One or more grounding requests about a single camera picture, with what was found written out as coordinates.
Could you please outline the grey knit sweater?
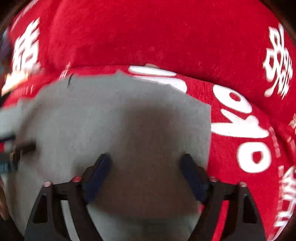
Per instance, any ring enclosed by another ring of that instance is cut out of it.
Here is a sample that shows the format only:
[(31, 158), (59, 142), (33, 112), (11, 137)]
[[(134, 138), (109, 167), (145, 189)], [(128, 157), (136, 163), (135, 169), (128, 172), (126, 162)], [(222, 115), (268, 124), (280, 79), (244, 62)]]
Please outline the grey knit sweater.
[(107, 153), (112, 168), (88, 210), (104, 240), (186, 240), (199, 204), (179, 161), (207, 167), (211, 108), (170, 85), (123, 73), (73, 76), (1, 110), (1, 135), (35, 140), (4, 178), (10, 214), (24, 233), (45, 181), (63, 183)]

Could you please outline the cream cloth at bedhead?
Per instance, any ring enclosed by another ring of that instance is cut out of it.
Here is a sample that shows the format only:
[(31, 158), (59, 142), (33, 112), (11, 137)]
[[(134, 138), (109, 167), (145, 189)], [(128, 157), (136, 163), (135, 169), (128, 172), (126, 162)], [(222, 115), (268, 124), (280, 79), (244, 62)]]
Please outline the cream cloth at bedhead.
[(21, 70), (7, 74), (5, 83), (1, 88), (1, 95), (4, 96), (8, 92), (16, 89), (20, 84), (26, 82), (30, 77), (40, 73), (41, 70)]

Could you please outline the red printed bed blanket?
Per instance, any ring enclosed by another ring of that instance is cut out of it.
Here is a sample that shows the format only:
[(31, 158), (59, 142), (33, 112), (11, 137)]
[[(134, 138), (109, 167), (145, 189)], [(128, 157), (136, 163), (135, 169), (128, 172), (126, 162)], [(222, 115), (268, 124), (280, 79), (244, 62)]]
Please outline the red printed bed blanket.
[(4, 101), (3, 108), (33, 99), (45, 86), (73, 76), (123, 73), (142, 81), (170, 85), (211, 108), (207, 173), (249, 187), (268, 240), (295, 239), (295, 132), (241, 93), (223, 85), (144, 66), (106, 66), (42, 72), (30, 77)]

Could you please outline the red printed pillow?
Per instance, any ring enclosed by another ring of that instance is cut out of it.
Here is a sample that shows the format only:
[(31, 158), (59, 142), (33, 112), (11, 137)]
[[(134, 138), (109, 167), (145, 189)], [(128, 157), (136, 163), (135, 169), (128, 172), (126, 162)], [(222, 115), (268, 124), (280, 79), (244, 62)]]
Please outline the red printed pillow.
[(295, 46), (260, 1), (32, 1), (9, 38), (16, 69), (153, 64), (295, 113)]

